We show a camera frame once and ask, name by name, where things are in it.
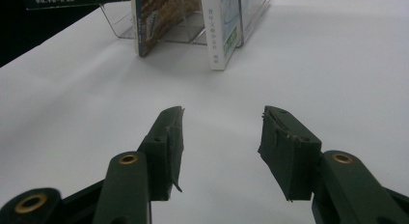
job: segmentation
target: clear acrylic stand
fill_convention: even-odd
[[[270,0],[239,0],[241,16],[241,41],[237,47],[243,44],[250,37],[259,17],[266,10]],[[179,0],[183,13],[183,20],[175,25],[161,42],[178,42],[190,44],[206,45],[205,24],[202,10],[191,14],[186,14],[183,10],[183,0]],[[116,2],[100,5],[110,24],[114,34],[121,39],[134,39],[133,21],[130,1]]]

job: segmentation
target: book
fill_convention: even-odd
[[[144,58],[175,25],[201,7],[200,0],[131,0],[135,51]]]
[[[240,41],[239,0],[202,0],[207,52],[212,70],[224,70]]]

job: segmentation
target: book spine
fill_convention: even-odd
[[[131,0],[131,10],[133,19],[133,33],[135,40],[135,52],[138,56],[143,56],[143,39],[142,39],[142,0]]]
[[[138,38],[138,18],[137,18],[137,13],[136,13],[136,0],[130,0],[130,8],[132,11],[134,49],[135,49],[135,53],[138,55],[139,38]]]
[[[212,70],[224,70],[222,0],[202,0],[207,51]]]

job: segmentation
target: dark background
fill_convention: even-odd
[[[22,0],[0,0],[0,67],[97,8],[98,5],[27,11]]]

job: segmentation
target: white table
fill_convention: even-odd
[[[272,0],[225,71],[209,70],[205,46],[139,59],[95,11],[0,69],[0,205],[98,182],[174,105],[186,109],[183,193],[152,203],[153,223],[314,223],[259,157],[267,104],[408,196],[408,54],[409,0]]]

